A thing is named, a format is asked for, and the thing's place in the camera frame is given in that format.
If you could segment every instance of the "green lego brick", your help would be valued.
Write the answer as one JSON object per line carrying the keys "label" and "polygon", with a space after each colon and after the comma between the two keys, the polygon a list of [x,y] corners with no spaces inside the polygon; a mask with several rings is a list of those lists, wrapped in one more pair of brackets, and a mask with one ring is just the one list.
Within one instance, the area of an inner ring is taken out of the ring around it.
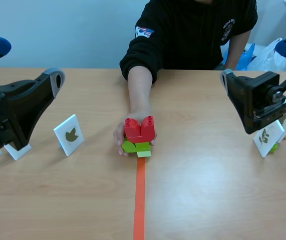
{"label": "green lego brick", "polygon": [[271,151],[269,151],[269,152],[270,152],[270,153],[274,153],[277,148],[278,148],[278,146],[277,146],[277,144],[275,144],[275,145],[272,147]]}
{"label": "green lego brick", "polygon": [[151,145],[149,144],[149,142],[136,143],[135,145],[136,145],[136,150],[138,152],[151,151]]}
{"label": "green lego brick", "polygon": [[147,158],[147,157],[150,157],[151,156],[151,151],[138,151],[137,152],[137,156],[139,157],[139,158]]}
{"label": "green lego brick", "polygon": [[122,144],[122,148],[124,152],[130,154],[130,153],[137,153],[136,147],[133,143],[130,141],[124,140],[124,143]]}

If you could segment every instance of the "red lego brick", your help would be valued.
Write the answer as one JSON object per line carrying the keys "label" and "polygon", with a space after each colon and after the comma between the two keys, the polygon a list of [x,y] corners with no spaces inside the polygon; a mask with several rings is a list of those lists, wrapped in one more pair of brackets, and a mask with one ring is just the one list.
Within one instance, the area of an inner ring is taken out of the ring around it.
{"label": "red lego brick", "polygon": [[154,117],[148,116],[142,121],[141,136],[145,143],[155,139]]}
{"label": "red lego brick", "polygon": [[128,118],[125,120],[124,131],[127,139],[137,138],[141,135],[141,127],[139,123],[132,118]]}
{"label": "red lego brick", "polygon": [[[129,126],[130,122],[125,122],[125,126]],[[128,136],[127,132],[125,130],[125,134],[127,137],[127,140],[130,141],[133,144],[139,144],[139,143],[149,143],[155,139],[155,127],[154,127],[154,117],[148,116],[142,121],[141,126],[141,132],[139,136],[135,136],[132,134],[132,136]]]}

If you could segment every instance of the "person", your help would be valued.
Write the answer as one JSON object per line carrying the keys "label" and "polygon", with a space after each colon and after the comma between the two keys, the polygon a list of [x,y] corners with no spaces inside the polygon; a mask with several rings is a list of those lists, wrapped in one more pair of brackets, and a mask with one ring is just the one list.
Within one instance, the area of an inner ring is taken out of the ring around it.
{"label": "person", "polygon": [[[160,69],[234,70],[256,22],[256,0],[150,0],[120,61],[129,89],[126,117],[141,122],[151,114],[149,95]],[[220,46],[228,41],[223,65]],[[114,140],[119,154],[127,156],[121,148],[124,121]]]}

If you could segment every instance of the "sleeve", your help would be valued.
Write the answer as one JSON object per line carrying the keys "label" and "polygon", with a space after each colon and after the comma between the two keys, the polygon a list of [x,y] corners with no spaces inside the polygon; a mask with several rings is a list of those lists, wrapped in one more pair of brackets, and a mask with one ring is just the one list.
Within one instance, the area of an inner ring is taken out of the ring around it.
{"label": "sleeve", "polygon": [[234,36],[252,30],[256,25],[258,19],[256,0],[244,0],[242,2],[242,17],[236,23],[236,29],[233,31]]}
{"label": "sleeve", "polygon": [[166,1],[151,0],[137,21],[135,38],[130,42],[126,55],[120,61],[120,68],[127,80],[128,72],[135,66],[150,70],[153,83],[163,65],[163,50],[168,43],[170,18]]}

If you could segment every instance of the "embroidered logo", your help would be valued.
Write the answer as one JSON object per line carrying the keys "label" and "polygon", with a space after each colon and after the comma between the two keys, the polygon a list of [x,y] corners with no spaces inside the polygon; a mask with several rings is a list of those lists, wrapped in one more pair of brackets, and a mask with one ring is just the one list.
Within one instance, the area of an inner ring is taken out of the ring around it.
{"label": "embroidered logo", "polygon": [[235,24],[235,19],[233,19],[233,18],[230,21],[228,21],[227,23],[225,23],[225,25],[223,27],[223,29],[225,29],[225,33],[224,33],[224,36],[222,37],[222,41],[225,41],[228,38],[234,24]]}

